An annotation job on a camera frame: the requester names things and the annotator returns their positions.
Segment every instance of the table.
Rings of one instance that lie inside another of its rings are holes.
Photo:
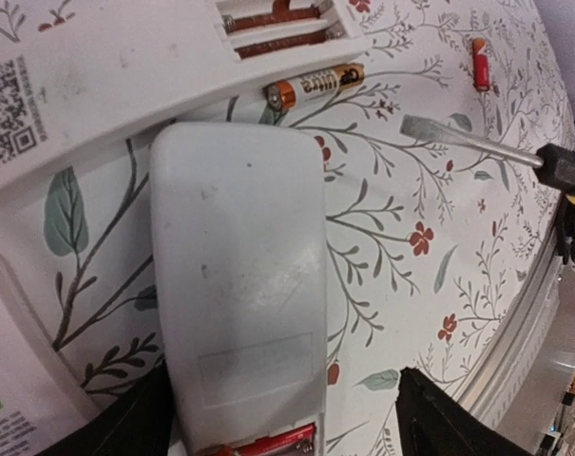
[[[0,53],[101,13],[97,3],[0,0]],[[572,146],[575,135],[532,0],[350,3],[373,40],[359,59],[363,86],[283,118],[243,94],[181,119],[279,124],[318,141],[327,188],[327,452],[392,456],[400,454],[398,371],[417,366],[458,391],[526,280],[557,200],[520,165],[399,135],[403,114],[531,151]],[[474,37],[489,44],[486,93],[472,86]],[[162,359],[148,140],[75,157],[0,207],[0,253],[49,342],[102,407]],[[63,203],[79,230],[70,245]]]

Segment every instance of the floral tablecloth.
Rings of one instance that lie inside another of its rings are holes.
[[[100,2],[0,0],[0,54],[69,27]],[[373,40],[359,59],[363,86],[283,117],[243,94],[183,118],[279,124],[318,141],[327,188],[327,451],[397,455],[398,371],[417,366],[458,390],[521,289],[557,200],[525,167],[401,136],[403,114],[531,151],[572,146],[573,122],[532,0],[350,4]],[[489,43],[490,92],[472,86],[473,37]],[[98,404],[162,358],[146,141],[77,157],[7,199],[0,253]]]

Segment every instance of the screwdriver handle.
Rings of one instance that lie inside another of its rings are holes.
[[[543,165],[534,169],[538,181],[564,192],[575,204],[575,150],[547,144],[536,155],[543,160]]]

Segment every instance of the screwdriver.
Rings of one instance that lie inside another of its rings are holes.
[[[465,146],[534,169],[538,182],[565,193],[575,204],[575,150],[547,144],[530,154],[523,150],[455,130],[433,119],[406,115],[401,134],[425,143]]]

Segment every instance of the qr code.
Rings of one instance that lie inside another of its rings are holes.
[[[36,146],[35,121],[14,61],[0,65],[0,165]]]

